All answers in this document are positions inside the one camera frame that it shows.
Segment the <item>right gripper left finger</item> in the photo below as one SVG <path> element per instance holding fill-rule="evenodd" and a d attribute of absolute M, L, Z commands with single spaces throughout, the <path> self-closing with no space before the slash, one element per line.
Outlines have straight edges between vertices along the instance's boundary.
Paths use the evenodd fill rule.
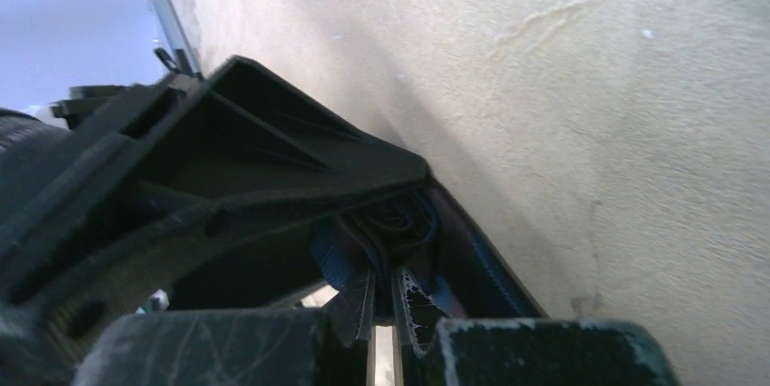
<path fill-rule="evenodd" d="M 376 282 L 353 278 L 321 308 L 126 315 L 75 385 L 364 385 Z"/>

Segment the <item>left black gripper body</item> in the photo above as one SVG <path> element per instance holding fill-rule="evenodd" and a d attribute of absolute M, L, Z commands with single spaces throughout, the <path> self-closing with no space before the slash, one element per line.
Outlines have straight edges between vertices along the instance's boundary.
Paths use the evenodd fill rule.
<path fill-rule="evenodd" d="M 208 203 L 157 181 L 182 160 L 163 139 L 204 96 L 183 75 L 135 87 L 2 182 L 3 363 L 50 382 L 84 363 L 100 379 L 156 333 L 146 355 L 178 382 L 205 315 L 135 308 L 206 239 Z"/>

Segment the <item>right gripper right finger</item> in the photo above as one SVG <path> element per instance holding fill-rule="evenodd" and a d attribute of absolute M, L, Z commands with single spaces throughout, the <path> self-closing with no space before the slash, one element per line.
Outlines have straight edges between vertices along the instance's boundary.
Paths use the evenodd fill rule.
<path fill-rule="evenodd" d="M 449 318 L 406 269 L 391 277 L 406 385 L 677 385 L 633 322 Z"/>

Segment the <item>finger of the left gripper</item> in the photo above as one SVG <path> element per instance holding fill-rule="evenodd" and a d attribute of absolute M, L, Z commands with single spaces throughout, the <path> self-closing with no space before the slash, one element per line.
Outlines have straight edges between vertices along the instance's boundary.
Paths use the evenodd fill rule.
<path fill-rule="evenodd" d="M 169 74 L 162 81 L 175 75 L 192 78 Z M 270 256 L 303 265 L 309 225 L 428 181 L 422 157 L 357 129 L 253 60 L 234 56 L 198 81 L 203 103 L 162 141 L 164 150 L 178 148 L 182 160 L 157 181 L 208 203 L 206 239 L 194 245 L 191 263 L 172 261 L 169 279 L 151 293 L 272 236 L 281 237 L 281 246 L 270 248 Z M 159 83 L 109 97 L 73 130 L 3 110 L 1 184 L 114 99 Z"/>

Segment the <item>dark navy striped tie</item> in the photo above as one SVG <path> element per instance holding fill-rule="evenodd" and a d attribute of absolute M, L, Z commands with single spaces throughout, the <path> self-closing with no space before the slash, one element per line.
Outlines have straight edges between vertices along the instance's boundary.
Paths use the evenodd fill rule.
<path fill-rule="evenodd" d="M 315 223 L 311 254 L 337 291 L 370 272 L 375 316 L 382 322 L 395 312 L 392 279 L 398 270 L 409 272 L 429 301 L 450 317 L 545 315 L 486 234 L 437 181 Z"/>

